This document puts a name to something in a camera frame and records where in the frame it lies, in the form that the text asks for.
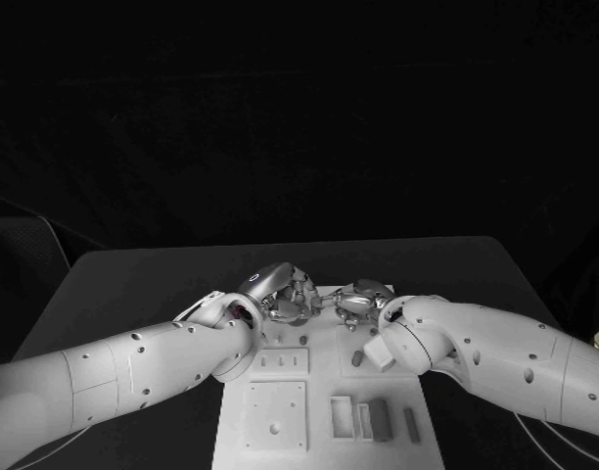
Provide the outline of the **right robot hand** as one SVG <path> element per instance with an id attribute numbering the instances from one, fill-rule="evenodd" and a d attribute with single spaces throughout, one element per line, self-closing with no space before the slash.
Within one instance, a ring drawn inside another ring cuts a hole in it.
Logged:
<path id="1" fill-rule="evenodd" d="M 355 332 L 362 325 L 378 325 L 379 313 L 393 298 L 393 291 L 383 284 L 370 279 L 359 279 L 331 293 L 311 299 L 310 311 L 320 313 L 331 307 L 344 328 Z"/>

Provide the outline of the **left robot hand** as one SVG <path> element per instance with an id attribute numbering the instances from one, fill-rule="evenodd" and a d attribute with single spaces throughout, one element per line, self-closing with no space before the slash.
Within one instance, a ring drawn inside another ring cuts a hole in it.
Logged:
<path id="1" fill-rule="evenodd" d="M 321 300 L 306 272 L 288 262 L 261 268 L 236 290 L 271 322 L 300 327 L 321 311 Z"/>

